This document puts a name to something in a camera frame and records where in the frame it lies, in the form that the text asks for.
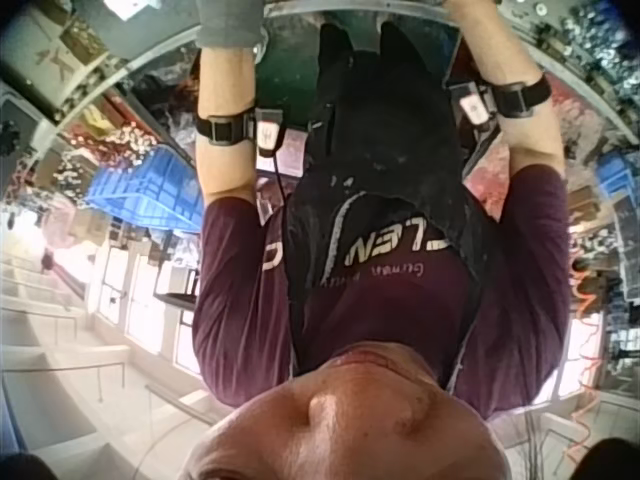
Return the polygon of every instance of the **hand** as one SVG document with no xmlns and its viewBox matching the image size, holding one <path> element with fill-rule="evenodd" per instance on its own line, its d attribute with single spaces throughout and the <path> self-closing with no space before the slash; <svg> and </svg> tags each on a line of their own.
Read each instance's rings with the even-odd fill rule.
<svg viewBox="0 0 640 480">
<path fill-rule="evenodd" d="M 197 0 L 200 48 L 253 48 L 260 43 L 264 0 Z"/>
</svg>

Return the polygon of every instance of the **maroon long-sleeve shirt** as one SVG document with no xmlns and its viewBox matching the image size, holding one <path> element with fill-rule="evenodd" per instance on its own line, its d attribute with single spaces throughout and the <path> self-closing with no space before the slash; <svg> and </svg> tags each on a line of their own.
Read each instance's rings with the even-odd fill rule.
<svg viewBox="0 0 640 480">
<path fill-rule="evenodd" d="M 261 227 L 256 208 L 234 198 L 206 212 L 194 348 L 205 382 L 232 406 L 289 378 L 281 213 Z M 455 390 L 485 418 L 530 403 L 560 360 L 570 299 L 561 177 L 545 166 L 516 174 L 499 230 Z M 366 232 L 312 294 L 300 362 L 317 366 L 350 344 L 378 340 L 412 347 L 439 374 L 458 351 L 469 283 L 442 235 L 408 212 Z"/>
</svg>

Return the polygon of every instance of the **man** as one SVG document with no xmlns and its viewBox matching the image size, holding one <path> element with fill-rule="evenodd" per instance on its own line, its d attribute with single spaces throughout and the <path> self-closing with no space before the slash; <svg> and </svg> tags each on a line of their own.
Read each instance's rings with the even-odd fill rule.
<svg viewBox="0 0 640 480">
<path fill-rule="evenodd" d="M 255 146 L 217 138 L 254 104 L 262 2 L 199 1 L 198 114 L 211 126 L 197 144 L 194 348 L 213 394 L 239 408 L 185 478 L 508 478 L 483 420 L 529 404 L 561 356 L 563 146 L 548 84 L 493 1 L 444 5 L 501 103 L 501 222 L 461 185 L 446 93 L 387 23 L 379 55 L 322 27 L 307 170 L 262 228 Z M 518 109 L 530 116 L 507 118 Z"/>
</svg>

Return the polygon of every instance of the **sleeve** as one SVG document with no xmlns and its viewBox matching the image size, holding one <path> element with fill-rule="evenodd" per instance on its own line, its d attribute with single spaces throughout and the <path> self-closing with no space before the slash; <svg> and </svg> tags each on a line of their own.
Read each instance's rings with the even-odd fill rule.
<svg viewBox="0 0 640 480">
<path fill-rule="evenodd" d="M 259 302 L 265 238 L 249 202 L 224 198 L 207 208 L 193 346 L 203 380 L 231 406 L 284 380 L 284 326 L 270 325 L 272 309 Z"/>
<path fill-rule="evenodd" d="M 514 371 L 525 375 L 522 394 L 532 401 L 561 360 L 569 325 L 569 213 L 556 171 L 532 165 L 512 178 L 500 234 L 520 363 Z"/>
</svg>

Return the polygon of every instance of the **cable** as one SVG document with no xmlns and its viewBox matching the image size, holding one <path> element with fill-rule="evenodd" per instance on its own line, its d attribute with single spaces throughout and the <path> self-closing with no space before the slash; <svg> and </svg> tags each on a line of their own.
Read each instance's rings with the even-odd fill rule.
<svg viewBox="0 0 640 480">
<path fill-rule="evenodd" d="M 284 193 L 284 185 L 282 184 L 282 177 L 280 176 L 280 169 L 278 168 L 278 155 L 273 154 L 273 167 L 276 172 L 276 179 L 278 180 L 278 188 L 280 189 L 280 196 L 282 197 L 282 205 L 287 203 L 287 196 Z"/>
<path fill-rule="evenodd" d="M 584 272 L 578 272 L 573 268 L 573 261 L 578 256 L 579 256 L 579 253 L 576 253 L 573 256 L 573 258 L 571 259 L 571 265 L 572 265 L 572 267 L 571 267 L 571 276 L 573 277 L 573 279 L 575 281 L 574 286 L 572 288 L 572 291 L 573 291 L 573 294 L 577 298 L 579 298 L 581 300 L 580 306 L 578 307 L 578 311 L 576 312 L 576 320 L 578 320 L 583 325 L 586 325 L 588 327 L 594 327 L 594 330 L 587 337 L 587 339 L 582 343 L 582 345 L 580 346 L 580 358 L 590 362 L 589 365 L 587 365 L 582 370 L 582 373 L 580 374 L 580 380 L 579 380 L 580 386 L 586 391 L 586 395 L 587 395 L 587 398 L 589 399 L 589 403 L 587 403 L 587 405 L 585 407 L 583 407 L 580 410 L 575 411 L 575 412 L 573 412 L 571 414 L 571 419 L 575 423 L 577 423 L 578 425 L 580 425 L 582 428 L 585 429 L 585 436 L 584 436 L 584 438 L 582 438 L 582 440 L 577 442 L 572 447 L 568 447 L 564 452 L 565 456 L 567 456 L 576 465 L 580 461 L 579 461 L 578 458 L 576 458 L 575 452 L 576 452 L 576 450 L 578 450 L 578 449 L 580 449 L 580 448 L 585 446 L 587 441 L 589 441 L 589 438 L 591 438 L 591 433 L 592 433 L 591 432 L 591 427 L 589 426 L 588 423 L 586 423 L 583 420 L 583 417 L 589 411 L 591 411 L 593 408 L 595 408 L 598 405 L 598 403 L 600 403 L 600 397 L 596 393 L 597 390 L 595 388 L 593 388 L 591 385 L 587 385 L 586 383 L 584 383 L 583 379 L 584 379 L 585 375 L 587 374 L 587 372 L 592 372 L 593 370 L 598 368 L 600 365 L 602 365 L 602 359 L 600 357 L 593 357 L 593 356 L 589 356 L 589 355 L 584 355 L 582 353 L 582 349 L 591 341 L 591 339 L 593 337 L 595 337 L 596 335 L 600 334 L 600 331 L 602 329 L 602 322 L 604 321 L 604 319 L 602 319 L 598 323 L 589 323 L 589 322 L 585 321 L 585 319 L 583 318 L 584 312 L 595 301 L 595 299 L 597 298 L 597 295 L 582 293 L 579 290 L 580 285 L 582 285 L 582 282 L 584 281 L 584 279 L 591 274 L 591 271 L 590 270 L 585 270 Z"/>
<path fill-rule="evenodd" d="M 146 450 L 146 452 L 144 452 L 144 455 L 142 455 L 142 458 L 140 459 L 140 462 L 138 463 L 138 466 L 136 467 L 135 471 L 133 472 L 133 477 L 131 477 L 131 480 L 136 480 L 136 478 L 138 478 L 138 474 L 140 473 L 140 470 L 142 470 L 142 466 L 143 466 L 145 460 L 151 454 L 151 452 L 153 452 L 155 450 L 155 448 L 160 444 L 160 442 L 162 442 L 164 439 L 166 439 L 169 435 L 171 435 L 173 432 L 178 430 L 180 427 L 182 427 L 182 426 L 186 425 L 187 423 L 189 423 L 191 420 L 193 420 L 193 418 L 187 418 L 186 420 L 178 423 L 177 425 L 174 425 L 169 430 L 167 430 L 162 435 L 160 435 L 160 437 L 158 437 L 158 439 L 155 440 L 151 444 L 151 446 Z"/>
</svg>

